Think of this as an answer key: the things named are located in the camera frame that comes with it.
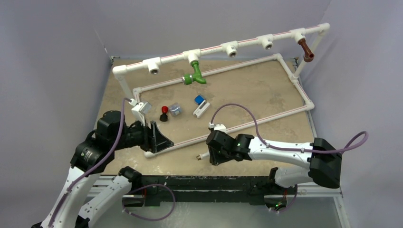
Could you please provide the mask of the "black faucet red knob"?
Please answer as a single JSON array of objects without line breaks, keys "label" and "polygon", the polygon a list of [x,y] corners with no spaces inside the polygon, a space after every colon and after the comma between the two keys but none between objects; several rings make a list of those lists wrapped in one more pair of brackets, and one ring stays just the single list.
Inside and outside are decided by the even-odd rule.
[{"label": "black faucet red knob", "polygon": [[161,115],[160,115],[160,121],[161,122],[167,122],[168,121],[168,112],[169,108],[167,106],[162,106],[161,107]]}]

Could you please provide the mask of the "brown water faucet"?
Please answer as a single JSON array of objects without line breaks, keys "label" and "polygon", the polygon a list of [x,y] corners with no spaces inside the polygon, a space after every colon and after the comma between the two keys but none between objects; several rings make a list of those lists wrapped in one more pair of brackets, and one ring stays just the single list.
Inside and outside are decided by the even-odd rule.
[{"label": "brown water faucet", "polygon": [[306,39],[302,38],[297,42],[303,49],[304,55],[303,55],[303,60],[305,62],[312,62],[314,60],[315,54],[312,52],[310,47],[306,43]]}]

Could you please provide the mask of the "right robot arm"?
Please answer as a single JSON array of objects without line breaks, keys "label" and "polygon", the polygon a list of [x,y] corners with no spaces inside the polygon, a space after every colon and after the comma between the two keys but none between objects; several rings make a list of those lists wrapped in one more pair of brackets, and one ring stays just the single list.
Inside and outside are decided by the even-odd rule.
[{"label": "right robot arm", "polygon": [[233,138],[223,131],[213,130],[206,139],[206,145],[212,165],[231,160],[270,160],[292,164],[288,168],[271,169],[267,188],[272,193],[307,182],[330,189],[340,187],[342,155],[332,153],[334,147],[322,138],[305,143],[262,142],[259,137],[250,134],[238,134]]}]

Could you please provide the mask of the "white water faucet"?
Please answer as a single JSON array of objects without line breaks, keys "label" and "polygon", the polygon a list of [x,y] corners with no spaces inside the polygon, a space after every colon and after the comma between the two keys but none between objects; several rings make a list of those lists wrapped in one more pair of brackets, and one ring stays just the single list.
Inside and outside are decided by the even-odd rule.
[{"label": "white water faucet", "polygon": [[209,152],[206,152],[206,153],[197,155],[197,156],[196,156],[196,159],[197,159],[198,161],[200,161],[200,160],[203,160],[203,159],[205,159],[205,158],[208,158],[209,156],[210,156],[210,153],[209,153]]}]

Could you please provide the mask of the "green water faucet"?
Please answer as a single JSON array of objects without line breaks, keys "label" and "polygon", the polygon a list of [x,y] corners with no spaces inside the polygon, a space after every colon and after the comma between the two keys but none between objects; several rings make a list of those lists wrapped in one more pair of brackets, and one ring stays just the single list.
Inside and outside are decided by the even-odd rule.
[{"label": "green water faucet", "polygon": [[205,78],[203,78],[202,73],[199,68],[199,61],[195,60],[190,63],[191,67],[193,68],[193,73],[192,74],[184,74],[182,77],[182,82],[184,85],[190,85],[193,82],[199,83],[199,84],[207,84],[207,81]]}]

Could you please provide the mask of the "white pipe frame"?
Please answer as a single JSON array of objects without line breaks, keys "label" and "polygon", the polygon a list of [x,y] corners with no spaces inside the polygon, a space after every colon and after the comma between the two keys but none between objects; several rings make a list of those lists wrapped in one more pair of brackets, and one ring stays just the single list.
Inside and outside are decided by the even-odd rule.
[{"label": "white pipe frame", "polygon": [[[182,60],[187,60],[189,64],[192,61],[200,61],[200,57],[205,56],[205,55],[211,55],[215,53],[221,53],[224,52],[227,54],[228,57],[235,57],[238,53],[238,49],[242,47],[248,47],[248,46],[253,46],[253,45],[261,45],[264,49],[269,50],[273,47],[273,44],[275,41],[278,40],[283,40],[287,38],[293,39],[296,43],[302,39],[306,39],[307,45],[310,47],[312,52],[314,52],[318,46],[318,44],[321,42],[322,38],[326,35],[326,33],[330,29],[330,24],[329,23],[323,23],[319,24],[313,27],[309,28],[297,28],[293,29],[290,31],[282,32],[282,33],[277,33],[277,34],[266,34],[262,36],[258,36],[255,38],[250,38],[246,40],[241,40],[241,41],[230,41],[226,43],[222,43],[217,46],[213,47],[207,47],[207,48],[202,48],[202,49],[192,49],[192,50],[187,50],[179,54],[174,54],[170,56],[165,56],[165,57],[154,57],[150,59],[143,60],[138,63],[133,63],[129,65],[120,65],[120,66],[115,66],[112,69],[112,72],[119,82],[124,94],[128,96],[130,99],[134,99],[138,102],[141,102],[140,99],[140,94],[142,92],[154,90],[157,88],[161,87],[166,87],[166,86],[171,86],[174,84],[182,83],[182,77],[178,79],[172,79],[169,81],[164,81],[161,83],[153,84],[153,85],[148,85],[148,86],[143,86],[143,87],[138,87],[134,89],[130,89],[129,85],[125,79],[125,76],[133,71],[141,70],[141,69],[147,69],[148,72],[152,75],[156,75],[160,71],[160,66],[172,62],[177,62],[177,61],[182,61]],[[262,58],[257,58],[253,59],[250,61],[230,65],[230,66],[225,66],[222,68],[217,68],[213,70],[209,70],[206,72],[202,73],[203,78],[206,78],[207,76],[215,75],[218,73],[224,73],[230,70],[238,69],[241,67],[248,67],[254,64],[259,64],[267,61],[272,61],[276,60],[278,61],[281,66],[283,67],[284,71],[286,72],[290,82],[293,84],[293,86],[297,89],[299,94],[301,95],[304,105],[298,108],[291,109],[289,111],[281,112],[279,114],[267,116],[261,119],[257,120],[258,124],[264,124],[270,121],[274,121],[283,117],[288,117],[294,114],[298,114],[301,112],[306,112],[314,109],[315,105],[311,101],[311,99],[308,97],[306,92],[304,91],[300,81],[299,81],[299,76],[302,71],[302,69],[305,67],[307,62],[304,60],[299,64],[295,72],[291,72],[290,68],[286,64],[283,56],[280,53],[276,53],[273,55],[270,55],[268,57],[262,57]]]}]

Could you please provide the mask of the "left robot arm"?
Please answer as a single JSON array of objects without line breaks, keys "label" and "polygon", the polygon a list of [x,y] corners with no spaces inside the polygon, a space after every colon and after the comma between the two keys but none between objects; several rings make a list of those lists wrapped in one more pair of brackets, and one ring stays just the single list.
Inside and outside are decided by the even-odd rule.
[{"label": "left robot arm", "polygon": [[114,201],[124,194],[137,194],[142,175],[132,168],[122,168],[112,183],[89,202],[89,191],[106,166],[115,158],[115,151],[140,147],[157,153],[174,143],[162,135],[154,121],[143,126],[139,121],[130,126],[121,111],[108,111],[97,121],[96,128],[80,143],[70,161],[64,187],[48,216],[34,228],[92,228]]}]

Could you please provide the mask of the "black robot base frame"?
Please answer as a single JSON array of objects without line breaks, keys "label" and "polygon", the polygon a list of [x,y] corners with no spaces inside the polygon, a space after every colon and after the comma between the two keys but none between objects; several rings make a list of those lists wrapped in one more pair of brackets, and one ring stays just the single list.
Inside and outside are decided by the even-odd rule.
[{"label": "black robot base frame", "polygon": [[142,175],[126,166],[119,175],[128,178],[131,193],[143,197],[144,206],[162,202],[248,203],[253,206],[284,208],[297,186],[283,188],[274,182],[273,168],[268,176],[178,176]]}]

